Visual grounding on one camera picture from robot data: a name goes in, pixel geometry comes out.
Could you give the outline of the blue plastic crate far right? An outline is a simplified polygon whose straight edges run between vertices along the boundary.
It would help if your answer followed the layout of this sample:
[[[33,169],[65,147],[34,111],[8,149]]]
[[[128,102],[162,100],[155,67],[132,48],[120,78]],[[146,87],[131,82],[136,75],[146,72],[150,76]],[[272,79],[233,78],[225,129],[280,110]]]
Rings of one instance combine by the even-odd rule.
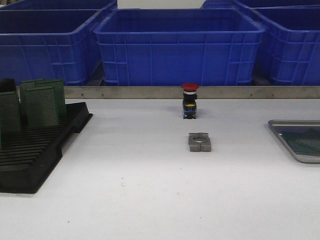
[[[201,8],[319,7],[319,0],[205,0]]]

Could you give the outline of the green circuit board left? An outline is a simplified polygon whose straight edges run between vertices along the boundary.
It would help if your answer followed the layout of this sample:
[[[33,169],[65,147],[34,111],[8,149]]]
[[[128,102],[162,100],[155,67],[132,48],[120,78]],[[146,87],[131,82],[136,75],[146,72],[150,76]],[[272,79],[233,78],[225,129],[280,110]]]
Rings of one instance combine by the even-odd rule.
[[[20,100],[16,91],[0,93],[0,148],[2,149],[4,135],[20,132],[21,115]]]

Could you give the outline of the green circuit board rear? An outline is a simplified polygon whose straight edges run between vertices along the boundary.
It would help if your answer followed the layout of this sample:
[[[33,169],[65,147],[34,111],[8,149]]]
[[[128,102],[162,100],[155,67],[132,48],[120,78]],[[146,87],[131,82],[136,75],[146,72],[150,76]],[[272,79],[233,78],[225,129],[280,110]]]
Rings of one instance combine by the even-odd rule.
[[[27,121],[27,104],[25,93],[27,89],[34,88],[36,83],[45,81],[44,78],[22,81],[20,83],[20,114],[23,122]]]

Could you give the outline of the blue plastic crate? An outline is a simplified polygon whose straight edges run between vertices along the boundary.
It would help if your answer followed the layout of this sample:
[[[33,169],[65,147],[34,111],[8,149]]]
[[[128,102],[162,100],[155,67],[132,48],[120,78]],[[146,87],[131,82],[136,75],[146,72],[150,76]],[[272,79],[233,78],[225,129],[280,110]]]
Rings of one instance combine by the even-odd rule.
[[[319,0],[205,0],[201,8],[319,7]]]
[[[265,30],[256,66],[278,86],[319,86],[319,7],[261,7],[252,19]]]
[[[121,9],[94,32],[109,86],[247,86],[264,29],[235,9]]]
[[[101,62],[95,28],[102,12],[1,10],[0,77],[22,81],[61,79],[83,86]]]

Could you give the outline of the blue crate far back left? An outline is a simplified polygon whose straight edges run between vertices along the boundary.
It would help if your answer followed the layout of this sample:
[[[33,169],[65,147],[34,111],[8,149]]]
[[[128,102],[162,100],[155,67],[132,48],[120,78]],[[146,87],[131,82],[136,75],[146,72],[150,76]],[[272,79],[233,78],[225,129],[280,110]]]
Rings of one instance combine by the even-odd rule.
[[[118,5],[117,0],[20,0],[1,10],[101,10]]]

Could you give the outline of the silver metal tray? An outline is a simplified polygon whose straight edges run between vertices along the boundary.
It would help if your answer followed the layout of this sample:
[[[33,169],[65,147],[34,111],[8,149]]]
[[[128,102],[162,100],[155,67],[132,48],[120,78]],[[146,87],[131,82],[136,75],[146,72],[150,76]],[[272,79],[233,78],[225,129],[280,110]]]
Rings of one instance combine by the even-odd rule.
[[[270,120],[269,128],[299,162],[320,162],[319,120]]]

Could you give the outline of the grey metal clamp block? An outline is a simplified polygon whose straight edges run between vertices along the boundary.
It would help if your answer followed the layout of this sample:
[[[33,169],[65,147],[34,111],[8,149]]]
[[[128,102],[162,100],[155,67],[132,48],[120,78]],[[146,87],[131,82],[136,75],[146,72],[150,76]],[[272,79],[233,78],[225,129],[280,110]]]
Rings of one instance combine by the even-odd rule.
[[[206,132],[193,132],[188,134],[190,152],[211,152],[212,144],[209,134]]]

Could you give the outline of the blue plastic crate centre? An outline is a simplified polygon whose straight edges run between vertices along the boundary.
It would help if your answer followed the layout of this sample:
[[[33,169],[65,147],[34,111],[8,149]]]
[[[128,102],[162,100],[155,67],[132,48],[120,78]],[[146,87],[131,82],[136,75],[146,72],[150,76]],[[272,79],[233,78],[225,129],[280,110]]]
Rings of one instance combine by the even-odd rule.
[[[109,86],[247,86],[264,29],[235,9],[121,9],[94,32]]]

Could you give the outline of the blue plastic crate left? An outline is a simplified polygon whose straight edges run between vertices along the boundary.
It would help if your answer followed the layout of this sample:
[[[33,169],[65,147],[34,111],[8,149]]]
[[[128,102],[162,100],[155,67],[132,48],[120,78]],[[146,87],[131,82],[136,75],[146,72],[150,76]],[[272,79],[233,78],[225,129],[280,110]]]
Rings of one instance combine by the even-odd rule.
[[[101,62],[95,28],[102,12],[1,10],[0,77],[22,81],[61,79],[83,86]]]

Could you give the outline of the black slotted board rack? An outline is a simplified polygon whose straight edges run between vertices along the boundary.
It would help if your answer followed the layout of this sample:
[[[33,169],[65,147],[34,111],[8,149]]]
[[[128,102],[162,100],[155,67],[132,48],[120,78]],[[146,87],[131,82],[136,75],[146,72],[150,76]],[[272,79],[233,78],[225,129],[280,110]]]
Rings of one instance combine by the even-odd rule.
[[[41,128],[22,120],[20,88],[15,80],[3,78],[0,93],[16,91],[20,102],[21,131],[4,135],[0,149],[0,191],[34,194],[62,158],[62,146],[73,133],[80,133],[93,116],[85,102],[70,103],[67,115],[59,116],[59,125]]]

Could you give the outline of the green circuit board back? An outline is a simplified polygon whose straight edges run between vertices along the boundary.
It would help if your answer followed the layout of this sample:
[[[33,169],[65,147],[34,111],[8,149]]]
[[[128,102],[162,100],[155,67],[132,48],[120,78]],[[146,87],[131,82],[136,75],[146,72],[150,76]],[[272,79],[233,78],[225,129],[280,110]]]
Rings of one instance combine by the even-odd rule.
[[[67,116],[67,109],[65,103],[65,93],[64,93],[64,81],[62,79],[53,80],[37,80],[35,82],[36,87],[53,87],[55,101],[58,109],[58,114],[60,117]]]

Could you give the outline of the green circuit board middle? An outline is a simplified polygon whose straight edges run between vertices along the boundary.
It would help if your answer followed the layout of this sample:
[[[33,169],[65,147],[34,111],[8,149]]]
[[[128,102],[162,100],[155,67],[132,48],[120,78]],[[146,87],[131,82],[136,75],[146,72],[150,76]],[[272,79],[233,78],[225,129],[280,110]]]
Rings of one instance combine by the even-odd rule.
[[[59,111],[53,87],[29,88],[25,92],[27,123],[30,128],[58,126]]]

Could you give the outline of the green perforated circuit board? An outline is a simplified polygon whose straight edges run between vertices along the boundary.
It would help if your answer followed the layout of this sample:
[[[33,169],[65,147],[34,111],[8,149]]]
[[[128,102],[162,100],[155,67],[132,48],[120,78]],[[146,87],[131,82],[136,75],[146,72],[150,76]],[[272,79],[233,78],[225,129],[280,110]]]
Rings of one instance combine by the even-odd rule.
[[[281,136],[294,153],[307,156],[320,156],[320,132],[308,129],[305,132],[282,131]]]

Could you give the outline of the red emergency stop button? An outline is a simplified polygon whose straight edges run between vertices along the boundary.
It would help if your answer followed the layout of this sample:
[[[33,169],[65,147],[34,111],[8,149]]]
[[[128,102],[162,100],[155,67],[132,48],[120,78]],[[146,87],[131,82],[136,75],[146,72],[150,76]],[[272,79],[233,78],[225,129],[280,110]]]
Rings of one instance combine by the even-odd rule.
[[[197,83],[184,83],[181,87],[183,88],[183,119],[196,119],[196,100],[198,99],[197,89],[199,85]]]

